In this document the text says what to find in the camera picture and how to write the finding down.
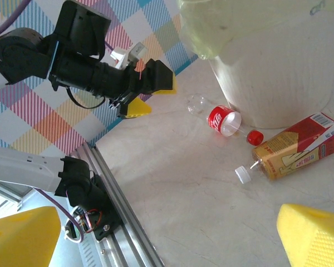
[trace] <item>yellow sponge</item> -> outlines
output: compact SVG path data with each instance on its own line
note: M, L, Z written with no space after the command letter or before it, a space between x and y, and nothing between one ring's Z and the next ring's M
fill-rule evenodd
M152 112L152 108L147 105L140 98L135 98L127 107L126 118L136 118L143 115L150 114Z
M284 204L277 230L292 266L334 266L334 213Z
M40 207L0 219L0 267L50 264L61 231L54 207Z

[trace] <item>white container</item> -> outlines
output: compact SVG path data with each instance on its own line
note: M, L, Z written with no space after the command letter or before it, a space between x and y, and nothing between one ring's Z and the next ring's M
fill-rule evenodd
M334 77L334 13L293 19L231 40L210 60L231 107L260 128L293 125L328 103Z

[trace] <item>colorful backdrop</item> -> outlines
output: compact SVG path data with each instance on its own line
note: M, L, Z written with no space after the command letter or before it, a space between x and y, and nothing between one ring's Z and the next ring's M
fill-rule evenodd
M175 0L80 0L107 15L112 21L106 41L127 49L142 42L149 50L139 62L162 60L176 74L197 57L179 39L180 18ZM0 0L0 23L20 0ZM63 0L32 1L11 29L29 27L46 36L53 32ZM100 100L74 90L74 97L85 106ZM54 92L48 81L28 78L0 90L0 146L34 154L69 154L87 141L94 144L120 119L116 111L102 105L95 110L75 106L64 88Z

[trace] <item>plastic bag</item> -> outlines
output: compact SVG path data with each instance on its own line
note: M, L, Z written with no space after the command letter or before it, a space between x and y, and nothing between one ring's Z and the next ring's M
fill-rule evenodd
M180 38L202 59L216 57L232 39L292 20L334 12L334 0L177 0Z

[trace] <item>red bottle label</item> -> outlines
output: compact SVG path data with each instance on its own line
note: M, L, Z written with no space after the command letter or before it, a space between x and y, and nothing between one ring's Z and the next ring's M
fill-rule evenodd
M234 111L223 105L217 106L215 109L213 109L213 111L209 115L208 118L209 126L215 129L216 131L220 132L225 117L232 112Z

